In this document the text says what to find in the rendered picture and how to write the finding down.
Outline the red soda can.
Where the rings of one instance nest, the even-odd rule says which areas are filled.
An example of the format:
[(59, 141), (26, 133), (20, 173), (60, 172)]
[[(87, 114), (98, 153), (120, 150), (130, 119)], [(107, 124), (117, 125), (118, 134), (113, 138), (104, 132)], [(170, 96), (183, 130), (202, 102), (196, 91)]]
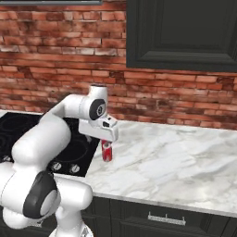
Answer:
[(112, 143), (109, 141), (102, 141), (102, 157), (105, 162), (112, 160)]

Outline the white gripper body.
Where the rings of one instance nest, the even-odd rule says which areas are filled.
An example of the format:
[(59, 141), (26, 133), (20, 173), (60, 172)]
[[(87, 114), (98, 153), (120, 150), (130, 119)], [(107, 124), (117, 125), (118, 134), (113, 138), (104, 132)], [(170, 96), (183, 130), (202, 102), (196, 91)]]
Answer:
[(100, 126), (92, 126), (87, 120), (80, 120), (79, 133), (91, 136), (100, 140), (106, 140), (111, 143), (115, 142), (119, 138), (118, 127), (104, 128)]

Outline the dark drawer front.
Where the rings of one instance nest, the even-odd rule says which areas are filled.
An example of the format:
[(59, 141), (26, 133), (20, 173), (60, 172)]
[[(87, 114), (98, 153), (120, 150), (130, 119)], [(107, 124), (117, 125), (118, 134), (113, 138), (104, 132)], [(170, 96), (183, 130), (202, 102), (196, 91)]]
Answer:
[(112, 237), (237, 237), (237, 218), (111, 200)]

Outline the grey extractor hood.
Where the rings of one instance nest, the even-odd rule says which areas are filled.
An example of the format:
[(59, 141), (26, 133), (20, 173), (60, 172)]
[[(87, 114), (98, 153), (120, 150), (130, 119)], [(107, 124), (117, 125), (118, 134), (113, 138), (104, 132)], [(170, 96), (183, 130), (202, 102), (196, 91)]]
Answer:
[(104, 0), (0, 0), (0, 6), (100, 6)]

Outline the dark wall cupboard door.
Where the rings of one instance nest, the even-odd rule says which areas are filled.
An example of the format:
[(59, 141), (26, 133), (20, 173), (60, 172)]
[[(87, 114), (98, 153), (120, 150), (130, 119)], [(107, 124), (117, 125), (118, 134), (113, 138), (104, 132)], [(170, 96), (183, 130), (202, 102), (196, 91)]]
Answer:
[(237, 0), (127, 0), (126, 66), (237, 72)]

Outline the dark base cupboard door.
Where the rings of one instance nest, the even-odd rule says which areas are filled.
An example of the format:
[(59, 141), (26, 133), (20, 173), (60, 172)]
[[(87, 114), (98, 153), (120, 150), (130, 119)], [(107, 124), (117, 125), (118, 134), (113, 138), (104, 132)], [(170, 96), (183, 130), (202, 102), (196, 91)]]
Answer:
[(85, 224), (92, 230), (94, 237), (111, 237), (108, 199), (95, 196), (91, 204), (82, 210), (81, 216)]

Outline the black hob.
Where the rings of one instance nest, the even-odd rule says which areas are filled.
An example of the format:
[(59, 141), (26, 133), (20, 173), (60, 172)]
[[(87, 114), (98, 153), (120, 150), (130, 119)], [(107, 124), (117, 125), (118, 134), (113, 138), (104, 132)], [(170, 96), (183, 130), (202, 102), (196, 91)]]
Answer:
[[(0, 163), (4, 156), (10, 156), (11, 163), (14, 162), (11, 149), (13, 144), (29, 129), (35, 126), (41, 116), (33, 114), (22, 114), (6, 112), (0, 118)], [(84, 177), (93, 160), (94, 153), (100, 142), (99, 139), (90, 138), (89, 141), (85, 135), (78, 131), (79, 121), (75, 118), (65, 118), (70, 131), (71, 139), (68, 146), (49, 164), (47, 169), (54, 173)], [(52, 165), (59, 162), (62, 165), (61, 170), (53, 171)], [(77, 173), (71, 173), (70, 167), (77, 164), (80, 170)]]

